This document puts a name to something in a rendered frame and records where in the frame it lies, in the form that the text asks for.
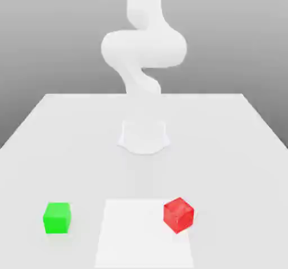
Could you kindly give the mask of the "small red cube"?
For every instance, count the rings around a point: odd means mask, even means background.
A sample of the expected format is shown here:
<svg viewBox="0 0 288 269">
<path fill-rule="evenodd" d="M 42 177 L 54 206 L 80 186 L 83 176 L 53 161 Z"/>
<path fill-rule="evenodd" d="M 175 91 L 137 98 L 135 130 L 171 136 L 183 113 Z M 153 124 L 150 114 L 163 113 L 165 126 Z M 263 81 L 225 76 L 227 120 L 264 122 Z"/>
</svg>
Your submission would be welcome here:
<svg viewBox="0 0 288 269">
<path fill-rule="evenodd" d="M 181 197 L 176 198 L 163 207 L 163 221 L 176 233 L 193 225 L 195 210 Z"/>
</svg>

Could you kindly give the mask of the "small green cube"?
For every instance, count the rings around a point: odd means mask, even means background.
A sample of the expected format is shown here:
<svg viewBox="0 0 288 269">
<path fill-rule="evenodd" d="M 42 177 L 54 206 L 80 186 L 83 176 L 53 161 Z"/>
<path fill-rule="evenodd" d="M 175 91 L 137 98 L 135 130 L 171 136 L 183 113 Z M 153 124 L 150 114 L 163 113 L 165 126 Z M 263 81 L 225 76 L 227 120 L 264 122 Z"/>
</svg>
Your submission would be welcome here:
<svg viewBox="0 0 288 269">
<path fill-rule="evenodd" d="M 70 204 L 49 202 L 43 215 L 46 234 L 67 234 L 71 222 Z"/>
</svg>

